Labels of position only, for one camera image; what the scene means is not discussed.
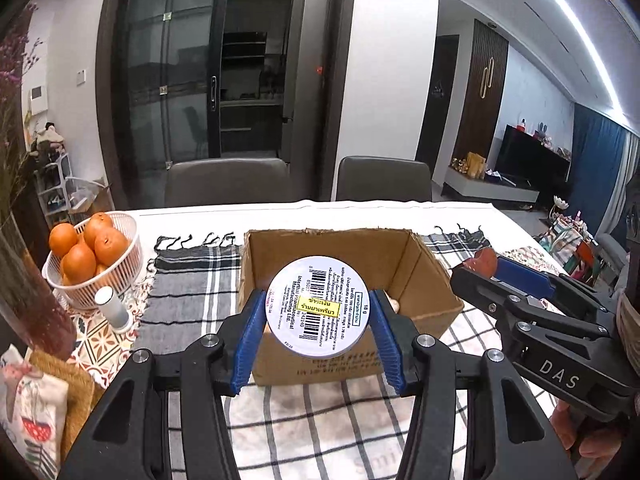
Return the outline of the right hand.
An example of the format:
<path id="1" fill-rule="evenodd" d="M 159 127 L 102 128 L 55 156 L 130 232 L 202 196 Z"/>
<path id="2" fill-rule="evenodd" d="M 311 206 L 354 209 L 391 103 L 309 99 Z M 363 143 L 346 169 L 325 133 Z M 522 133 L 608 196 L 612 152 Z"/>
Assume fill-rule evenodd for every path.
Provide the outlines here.
<path id="1" fill-rule="evenodd" d="M 563 400 L 557 400 L 554 411 L 549 418 L 551 426 L 562 442 L 563 448 L 569 451 L 579 441 L 578 478 L 597 479 L 611 463 L 620 450 L 625 437 L 625 430 L 615 424 L 592 430 L 590 434 L 578 438 L 577 426 L 570 406 Z"/>

